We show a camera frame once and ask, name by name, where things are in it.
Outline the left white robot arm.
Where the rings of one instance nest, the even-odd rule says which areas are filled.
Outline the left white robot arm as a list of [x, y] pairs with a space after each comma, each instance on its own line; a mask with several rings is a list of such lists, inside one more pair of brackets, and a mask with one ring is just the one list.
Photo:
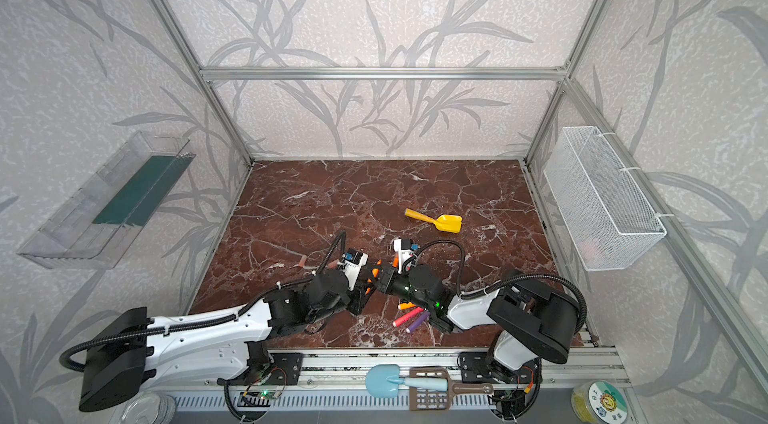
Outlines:
[[344, 310], [359, 313], [374, 283], [369, 270], [350, 279], [331, 269], [219, 311], [151, 318], [137, 307], [63, 351], [59, 363], [82, 376], [82, 412], [112, 408], [176, 381], [241, 381], [268, 362], [265, 342], [302, 333]]

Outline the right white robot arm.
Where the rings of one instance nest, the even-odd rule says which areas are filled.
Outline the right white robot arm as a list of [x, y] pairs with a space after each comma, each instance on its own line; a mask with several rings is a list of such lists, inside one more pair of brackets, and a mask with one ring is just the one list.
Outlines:
[[370, 276], [377, 291], [415, 304], [442, 333], [499, 326], [484, 366], [492, 378], [506, 383], [521, 369], [533, 377], [540, 360], [566, 363], [573, 336], [587, 318], [583, 293], [558, 275], [517, 272], [466, 294], [448, 289], [425, 264], [406, 273], [377, 265]]

